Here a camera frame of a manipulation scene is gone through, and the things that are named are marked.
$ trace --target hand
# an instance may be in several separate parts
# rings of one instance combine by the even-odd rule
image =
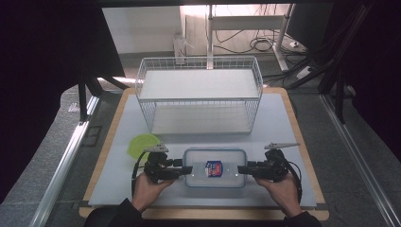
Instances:
[[[132,197],[132,205],[139,212],[144,212],[150,205],[152,205],[160,193],[168,186],[172,185],[175,180],[164,180],[161,183],[153,183],[150,178],[141,173],[136,178],[135,192]]]
[[[257,184],[265,187],[271,198],[283,209],[283,213],[292,218],[302,213],[298,203],[297,188],[292,174],[287,174],[281,182],[273,183],[265,179],[255,178]]]

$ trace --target sticker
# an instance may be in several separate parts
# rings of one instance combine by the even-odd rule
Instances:
[[[205,172],[207,177],[221,177],[223,174],[223,164],[221,161],[207,161]]]

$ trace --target wire basket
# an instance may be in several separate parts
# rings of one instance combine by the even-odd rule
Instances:
[[[263,82],[252,56],[146,58],[135,90],[153,134],[250,133]]]

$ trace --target clear plastic container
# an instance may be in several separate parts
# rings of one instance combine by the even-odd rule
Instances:
[[[243,187],[246,175],[238,174],[245,166],[247,155],[240,148],[189,148],[183,155],[183,165],[192,166],[185,175],[190,187]]]

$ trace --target wall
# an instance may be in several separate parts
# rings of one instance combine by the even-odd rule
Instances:
[[[103,9],[118,54],[173,51],[180,7]]]

